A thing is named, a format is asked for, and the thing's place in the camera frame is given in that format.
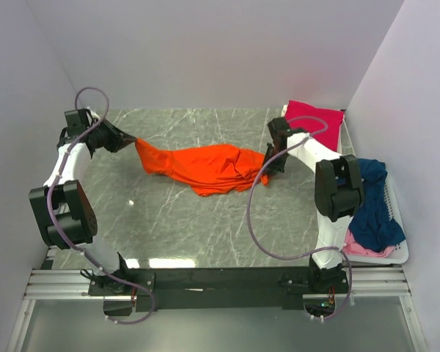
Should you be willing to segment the orange t-shirt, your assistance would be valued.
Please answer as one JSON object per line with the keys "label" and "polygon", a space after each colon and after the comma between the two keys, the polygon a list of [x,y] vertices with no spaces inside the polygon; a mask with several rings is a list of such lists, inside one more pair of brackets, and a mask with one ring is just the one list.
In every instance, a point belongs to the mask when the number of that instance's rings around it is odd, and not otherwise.
{"label": "orange t-shirt", "polygon": [[161,150],[137,139],[135,148],[147,174],[184,183],[201,197],[250,189],[264,161],[262,153],[232,144]]}

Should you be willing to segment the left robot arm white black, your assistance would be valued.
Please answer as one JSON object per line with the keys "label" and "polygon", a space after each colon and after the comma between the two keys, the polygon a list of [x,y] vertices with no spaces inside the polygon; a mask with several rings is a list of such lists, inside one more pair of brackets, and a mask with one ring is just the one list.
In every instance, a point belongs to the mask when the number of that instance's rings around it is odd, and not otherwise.
{"label": "left robot arm white black", "polygon": [[126,294],[132,277],[119,252],[96,239],[98,221],[81,185],[96,150],[116,153],[136,137],[101,120],[89,109],[65,112],[66,127],[57,144],[58,159],[44,185],[29,192],[29,201],[43,242],[61,250],[73,249],[92,269],[81,275],[107,293]]}

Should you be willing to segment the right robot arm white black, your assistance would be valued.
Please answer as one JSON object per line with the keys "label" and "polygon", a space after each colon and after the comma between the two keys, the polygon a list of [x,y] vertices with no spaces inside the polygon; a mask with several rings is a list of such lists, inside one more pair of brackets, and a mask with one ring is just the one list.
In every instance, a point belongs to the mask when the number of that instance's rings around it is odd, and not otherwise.
{"label": "right robot arm white black", "polygon": [[291,128],[284,117],[268,122],[272,142],[263,160],[264,172],[284,172],[289,157],[298,159],[315,175],[314,200],[318,217],[316,252],[310,255],[307,284],[317,293],[340,280],[341,250],[345,235],[364,202],[359,163],[354,155],[342,155],[320,143],[303,128]]}

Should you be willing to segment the folded magenta t-shirt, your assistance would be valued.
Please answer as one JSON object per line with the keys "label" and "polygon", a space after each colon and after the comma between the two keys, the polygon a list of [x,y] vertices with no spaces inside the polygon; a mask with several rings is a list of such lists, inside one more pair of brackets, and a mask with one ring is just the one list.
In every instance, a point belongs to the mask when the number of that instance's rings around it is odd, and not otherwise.
{"label": "folded magenta t-shirt", "polygon": [[285,108],[284,117],[292,129],[303,128],[309,133],[327,127],[314,138],[330,150],[340,151],[340,129],[345,118],[343,111],[317,108],[307,103],[290,100]]}

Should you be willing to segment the navy blue t-shirt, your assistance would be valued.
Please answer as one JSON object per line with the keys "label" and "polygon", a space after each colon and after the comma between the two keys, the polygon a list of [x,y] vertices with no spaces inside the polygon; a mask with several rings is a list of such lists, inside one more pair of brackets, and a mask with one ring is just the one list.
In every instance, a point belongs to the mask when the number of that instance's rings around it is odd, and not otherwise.
{"label": "navy blue t-shirt", "polygon": [[388,175],[386,164],[375,159],[358,159],[364,203],[354,216],[349,230],[356,242],[375,252],[394,244],[397,230],[389,223],[384,201],[385,179]]}

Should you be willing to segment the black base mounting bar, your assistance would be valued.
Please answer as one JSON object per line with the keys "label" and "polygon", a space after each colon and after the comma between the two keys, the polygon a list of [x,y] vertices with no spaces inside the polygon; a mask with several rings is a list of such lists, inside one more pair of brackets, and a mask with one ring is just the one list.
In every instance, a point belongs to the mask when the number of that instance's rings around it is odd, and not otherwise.
{"label": "black base mounting bar", "polygon": [[148,289],[127,290],[137,312],[156,309],[280,307],[302,310],[305,295],[326,297],[348,291],[344,270],[314,275],[308,267],[133,269],[133,282]]}

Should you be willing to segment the white plastic laundry basket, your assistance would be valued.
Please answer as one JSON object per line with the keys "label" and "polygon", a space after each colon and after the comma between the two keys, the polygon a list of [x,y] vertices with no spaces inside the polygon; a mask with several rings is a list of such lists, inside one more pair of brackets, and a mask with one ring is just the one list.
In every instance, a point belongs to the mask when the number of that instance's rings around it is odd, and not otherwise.
{"label": "white plastic laundry basket", "polygon": [[389,223],[395,225],[397,230],[394,236],[394,244],[387,246],[384,250],[375,252],[366,249],[356,242],[353,234],[348,232],[345,238],[344,252],[349,260],[362,265],[402,265],[409,257],[408,244],[404,232],[403,221],[397,202],[394,183],[390,175],[386,176],[384,186],[384,201],[389,217]]}

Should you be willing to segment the aluminium frame rail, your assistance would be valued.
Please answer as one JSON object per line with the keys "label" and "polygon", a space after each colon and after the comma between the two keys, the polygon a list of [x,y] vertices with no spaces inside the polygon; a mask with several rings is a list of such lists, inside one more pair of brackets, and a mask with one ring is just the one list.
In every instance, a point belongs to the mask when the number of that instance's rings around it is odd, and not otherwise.
{"label": "aluminium frame rail", "polygon": [[[25,300],[86,300],[89,280],[77,270],[33,270],[25,289]],[[401,267],[356,267],[353,269],[351,296],[401,297],[411,290]]]}

